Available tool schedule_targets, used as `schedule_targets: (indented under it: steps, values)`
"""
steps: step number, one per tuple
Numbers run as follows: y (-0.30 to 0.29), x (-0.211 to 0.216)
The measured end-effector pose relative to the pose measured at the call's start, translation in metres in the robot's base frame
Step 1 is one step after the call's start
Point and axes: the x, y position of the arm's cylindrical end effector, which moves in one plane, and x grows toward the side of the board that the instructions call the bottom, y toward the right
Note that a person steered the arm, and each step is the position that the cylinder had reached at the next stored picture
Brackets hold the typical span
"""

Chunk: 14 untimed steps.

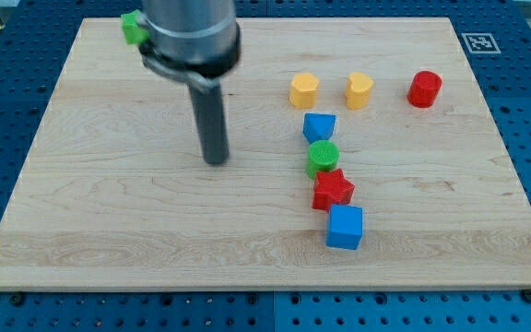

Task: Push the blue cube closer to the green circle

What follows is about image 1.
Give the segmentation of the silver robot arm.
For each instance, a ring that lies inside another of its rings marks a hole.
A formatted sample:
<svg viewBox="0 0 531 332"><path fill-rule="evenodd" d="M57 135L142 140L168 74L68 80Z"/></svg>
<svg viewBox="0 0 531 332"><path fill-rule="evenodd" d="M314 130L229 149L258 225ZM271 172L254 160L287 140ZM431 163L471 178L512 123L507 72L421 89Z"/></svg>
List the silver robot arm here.
<svg viewBox="0 0 531 332"><path fill-rule="evenodd" d="M139 52L155 74L188 87L202 156L219 165L229 156L220 79L241 57L233 0L146 0L136 24L149 33Z"/></svg>

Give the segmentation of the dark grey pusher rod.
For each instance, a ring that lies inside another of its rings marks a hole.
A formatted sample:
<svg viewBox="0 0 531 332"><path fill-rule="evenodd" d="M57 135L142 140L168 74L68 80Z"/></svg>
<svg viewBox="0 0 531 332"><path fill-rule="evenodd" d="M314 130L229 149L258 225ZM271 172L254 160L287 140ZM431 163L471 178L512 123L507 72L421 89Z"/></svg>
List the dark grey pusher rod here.
<svg viewBox="0 0 531 332"><path fill-rule="evenodd" d="M196 129L207 164L223 164L229 156L229 140L220 85L210 89L188 87Z"/></svg>

